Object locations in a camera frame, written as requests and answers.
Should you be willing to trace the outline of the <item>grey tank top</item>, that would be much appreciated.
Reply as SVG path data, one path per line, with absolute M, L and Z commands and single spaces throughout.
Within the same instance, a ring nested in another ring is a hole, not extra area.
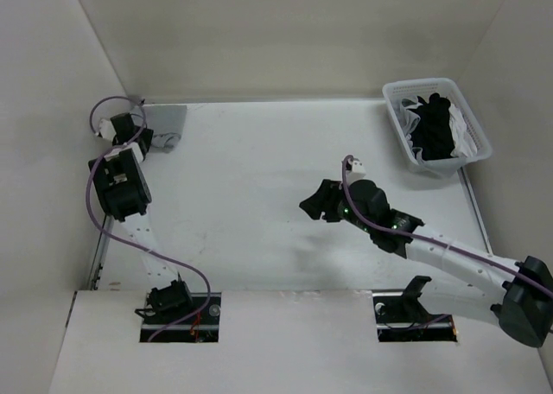
M 151 147 L 158 152 L 172 152 L 182 138 L 188 107 L 145 105 L 143 108 L 148 128 L 153 130 Z

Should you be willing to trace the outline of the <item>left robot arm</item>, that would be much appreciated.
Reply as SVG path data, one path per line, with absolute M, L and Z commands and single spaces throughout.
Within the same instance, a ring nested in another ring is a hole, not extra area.
M 127 112 L 100 121 L 99 136 L 111 141 L 114 150 L 91 171 L 92 184 L 104 213 L 125 229 L 131 243 L 142 247 L 151 291 L 146 306 L 136 314 L 148 323 L 182 324 L 193 316 L 194 300 L 177 269 L 152 255 L 161 246 L 147 213 L 152 198 L 140 164 L 149 152 L 153 131 L 137 124 L 136 118 Z

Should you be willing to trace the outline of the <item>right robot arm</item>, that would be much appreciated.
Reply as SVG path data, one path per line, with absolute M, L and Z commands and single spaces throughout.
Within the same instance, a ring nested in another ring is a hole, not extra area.
M 552 274 L 539 258 L 497 257 L 458 245 L 410 214 L 394 209 L 373 181 L 349 187 L 325 179 L 299 207 L 313 220 L 346 221 L 382 251 L 426 264 L 462 281 L 461 287 L 428 276 L 412 279 L 401 299 L 403 315 L 423 323 L 453 314 L 490 323 L 515 341 L 540 347 L 552 330 Z

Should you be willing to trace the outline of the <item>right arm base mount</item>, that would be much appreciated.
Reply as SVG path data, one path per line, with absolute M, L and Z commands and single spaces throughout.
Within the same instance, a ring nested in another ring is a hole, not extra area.
M 453 316 L 431 314 L 421 304 L 429 276 L 415 276 L 405 289 L 372 293 L 379 342 L 456 342 Z

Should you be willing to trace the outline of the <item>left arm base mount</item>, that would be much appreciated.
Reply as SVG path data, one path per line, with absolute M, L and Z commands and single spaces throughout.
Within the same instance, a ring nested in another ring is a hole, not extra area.
M 219 322 L 221 319 L 222 295 L 212 293 L 206 308 L 199 313 L 188 317 L 185 321 L 174 324 L 167 330 L 155 336 L 151 343 L 216 343 L 219 341 Z M 165 317 L 154 313 L 153 308 L 146 302 L 143 308 L 137 308 L 135 314 L 141 318 L 139 340 L 149 342 L 152 334 L 171 321 L 176 321 L 188 312 L 172 310 Z

